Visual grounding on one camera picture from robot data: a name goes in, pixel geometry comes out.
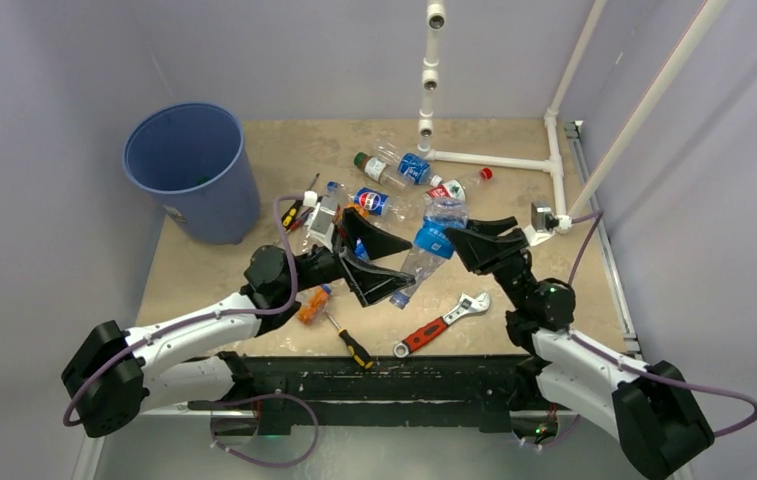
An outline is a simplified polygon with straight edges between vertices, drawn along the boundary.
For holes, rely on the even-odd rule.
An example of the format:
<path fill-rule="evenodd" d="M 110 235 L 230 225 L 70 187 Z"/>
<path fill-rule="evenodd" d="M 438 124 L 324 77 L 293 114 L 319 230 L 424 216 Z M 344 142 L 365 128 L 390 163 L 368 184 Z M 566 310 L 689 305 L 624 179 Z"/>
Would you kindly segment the nongfu spring red bottle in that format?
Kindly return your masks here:
<path fill-rule="evenodd" d="M 435 198 L 452 198 L 467 201 L 472 192 L 480 190 L 493 179 L 493 171 L 484 167 L 473 173 L 465 174 L 456 179 L 445 180 L 433 186 L 423 195 L 429 202 Z"/>

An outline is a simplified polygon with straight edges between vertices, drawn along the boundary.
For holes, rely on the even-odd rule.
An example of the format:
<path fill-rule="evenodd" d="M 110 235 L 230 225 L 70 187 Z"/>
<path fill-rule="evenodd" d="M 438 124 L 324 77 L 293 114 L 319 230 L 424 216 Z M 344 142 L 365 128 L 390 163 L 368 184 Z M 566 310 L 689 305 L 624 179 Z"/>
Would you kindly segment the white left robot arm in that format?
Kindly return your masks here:
<path fill-rule="evenodd" d="M 205 352 L 280 328 L 298 311 L 298 292 L 335 280 L 344 280 L 361 306 L 379 303 L 414 278 L 375 260 L 411 246 L 347 208 L 331 225 L 330 246 L 300 255 L 288 242 L 261 246 L 244 272 L 245 285 L 218 302 L 144 327 L 122 329 L 114 320 L 95 326 L 61 373 L 70 396 L 64 425 L 82 426 L 90 438 L 112 434 L 163 404 L 176 387 L 161 376 L 192 363 L 202 366 L 200 378 L 218 377 L 213 395 L 226 408 L 243 407 L 251 399 L 250 379 L 232 368 L 230 356 L 207 358 Z"/>

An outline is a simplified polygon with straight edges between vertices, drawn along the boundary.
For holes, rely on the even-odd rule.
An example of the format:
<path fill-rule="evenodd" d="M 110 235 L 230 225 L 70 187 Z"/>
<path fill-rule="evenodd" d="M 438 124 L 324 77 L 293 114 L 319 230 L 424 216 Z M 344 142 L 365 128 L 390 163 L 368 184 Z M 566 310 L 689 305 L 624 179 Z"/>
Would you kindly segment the blue label water bottle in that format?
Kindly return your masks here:
<path fill-rule="evenodd" d="M 418 288 L 452 257 L 455 249 L 445 230 L 465 227 L 467 220 L 468 209 L 463 200 L 436 197 L 425 205 L 421 227 L 400 269 L 415 282 L 390 297 L 393 306 L 404 309 Z"/>

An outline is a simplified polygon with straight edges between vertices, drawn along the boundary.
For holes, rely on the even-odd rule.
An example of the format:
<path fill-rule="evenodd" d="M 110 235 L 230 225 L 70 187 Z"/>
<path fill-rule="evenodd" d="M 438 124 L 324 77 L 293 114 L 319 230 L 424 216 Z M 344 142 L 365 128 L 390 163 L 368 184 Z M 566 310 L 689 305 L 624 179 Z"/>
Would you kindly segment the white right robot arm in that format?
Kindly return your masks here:
<path fill-rule="evenodd" d="M 666 479 L 715 442 L 715 434 L 674 365 L 630 358 L 574 328 L 576 293 L 556 278 L 537 279 L 530 243 L 518 228 L 492 235 L 448 228 L 467 271 L 490 275 L 512 309 L 511 342 L 531 354 L 515 392 L 530 407 L 564 406 L 618 441 L 646 479 Z"/>

